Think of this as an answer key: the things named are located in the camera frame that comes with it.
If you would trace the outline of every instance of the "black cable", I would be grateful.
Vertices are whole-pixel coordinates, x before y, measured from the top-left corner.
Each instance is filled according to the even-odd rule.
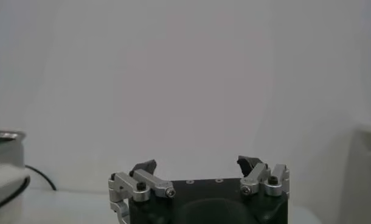
[[[5,198],[3,201],[0,202],[0,208],[5,206],[6,204],[10,203],[12,200],[14,200],[16,197],[22,194],[30,184],[30,177],[27,177],[24,181],[23,184],[16,190],[14,193],[9,195],[7,198]]]
[[[45,175],[44,173],[42,173],[41,171],[39,171],[38,169],[32,167],[32,166],[29,166],[29,165],[25,165],[26,168],[38,173],[39,175],[41,175],[48,183],[49,185],[51,186],[52,190],[53,191],[57,191],[57,188],[56,186],[53,184],[53,182],[49,179],[49,177],[47,177],[47,175]]]

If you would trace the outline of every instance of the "metal pot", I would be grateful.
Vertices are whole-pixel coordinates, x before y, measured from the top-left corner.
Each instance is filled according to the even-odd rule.
[[[0,163],[9,163],[17,167],[24,167],[23,132],[0,131]],[[24,184],[23,181],[9,184],[0,188],[0,202],[16,192]]]

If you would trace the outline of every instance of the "silver metal bracket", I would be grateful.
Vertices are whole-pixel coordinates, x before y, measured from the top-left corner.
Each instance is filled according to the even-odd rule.
[[[110,208],[117,213],[120,224],[130,224],[129,207],[125,202],[110,202]]]
[[[133,178],[140,182],[145,182],[151,187],[157,197],[174,198],[176,195],[175,188],[171,181],[162,180],[142,169],[135,170]]]
[[[264,181],[265,194],[273,197],[281,196],[285,192],[290,196],[290,171],[286,165],[278,164],[268,180]]]
[[[123,199],[131,198],[132,195],[128,193],[128,191],[124,188],[119,189],[119,186],[116,187],[115,181],[112,179],[108,180],[108,192],[111,202],[118,202],[122,201]]]
[[[268,179],[271,170],[264,163],[258,163],[251,173],[240,180],[240,189],[243,195],[253,195],[258,193],[260,184]]]
[[[114,176],[113,190],[117,192],[119,198],[125,199],[132,197],[134,201],[147,201],[150,199],[150,187],[144,189],[137,188],[138,181],[129,175],[120,172]]]

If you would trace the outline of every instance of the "black screw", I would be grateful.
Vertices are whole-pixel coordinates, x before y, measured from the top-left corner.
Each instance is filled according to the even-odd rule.
[[[147,184],[145,182],[137,183],[137,191],[144,191],[147,188]]]
[[[275,176],[271,176],[268,178],[268,184],[270,185],[277,185],[279,183],[279,180]]]

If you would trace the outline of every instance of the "white table surface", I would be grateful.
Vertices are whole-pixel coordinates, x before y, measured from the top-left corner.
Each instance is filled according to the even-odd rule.
[[[28,190],[17,224],[118,224],[108,195]],[[307,209],[290,207],[291,224],[321,224]]]

